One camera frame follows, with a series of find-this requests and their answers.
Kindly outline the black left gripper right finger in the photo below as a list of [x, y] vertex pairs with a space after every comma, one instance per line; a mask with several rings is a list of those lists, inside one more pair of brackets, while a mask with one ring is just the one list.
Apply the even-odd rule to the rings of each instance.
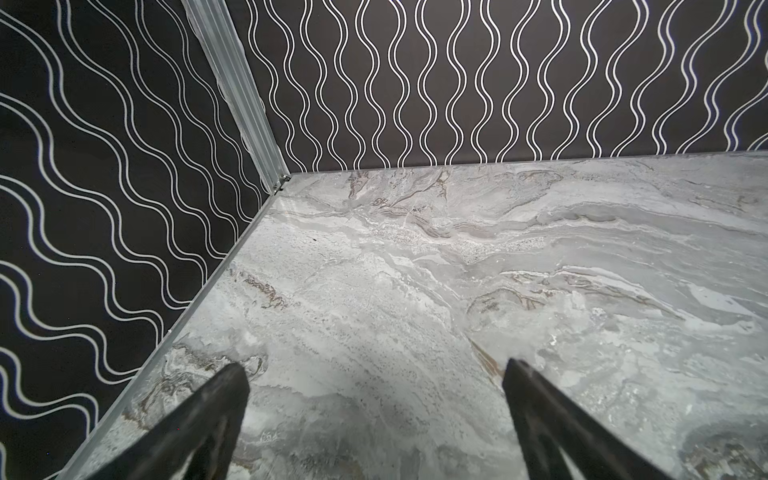
[[668, 479], [523, 360], [511, 358], [502, 388], [530, 479]]

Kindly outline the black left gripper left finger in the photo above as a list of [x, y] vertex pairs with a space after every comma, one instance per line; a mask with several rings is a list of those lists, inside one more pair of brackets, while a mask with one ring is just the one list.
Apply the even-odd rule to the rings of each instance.
[[250, 394], [245, 368], [218, 371], [92, 479], [224, 479]]

